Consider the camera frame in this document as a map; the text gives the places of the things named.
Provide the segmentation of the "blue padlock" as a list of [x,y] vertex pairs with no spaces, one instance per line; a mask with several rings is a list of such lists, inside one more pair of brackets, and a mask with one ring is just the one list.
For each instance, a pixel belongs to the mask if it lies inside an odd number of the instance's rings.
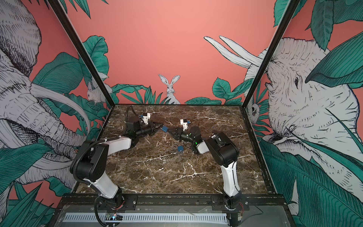
[[184,152],[184,147],[183,146],[178,146],[177,150],[178,150],[178,152]]
[[168,127],[166,127],[166,126],[163,126],[161,129],[162,129],[162,131],[164,131],[164,132],[168,132],[168,130],[169,130],[169,128],[168,128]]

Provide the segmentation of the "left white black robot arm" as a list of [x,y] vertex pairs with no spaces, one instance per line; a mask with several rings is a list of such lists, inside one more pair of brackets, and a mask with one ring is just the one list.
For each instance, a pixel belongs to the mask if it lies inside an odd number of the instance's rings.
[[126,132],[122,135],[98,141],[86,140],[70,166],[70,173],[79,183],[84,183],[95,190],[99,200],[105,202],[112,210],[124,206],[122,189],[106,173],[108,156],[136,146],[139,138],[153,136],[164,125],[139,117],[132,117],[126,123]]

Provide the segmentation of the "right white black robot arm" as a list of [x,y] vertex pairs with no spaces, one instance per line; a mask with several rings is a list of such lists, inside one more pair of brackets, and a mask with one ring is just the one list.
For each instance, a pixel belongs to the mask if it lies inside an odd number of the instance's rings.
[[200,128],[193,126],[189,132],[181,127],[166,130],[175,140],[189,142],[191,150],[198,155],[209,152],[220,165],[223,177],[224,203],[230,210],[239,206],[242,192],[237,179],[237,160],[240,154],[237,146],[222,131],[214,131],[208,138],[201,136]]

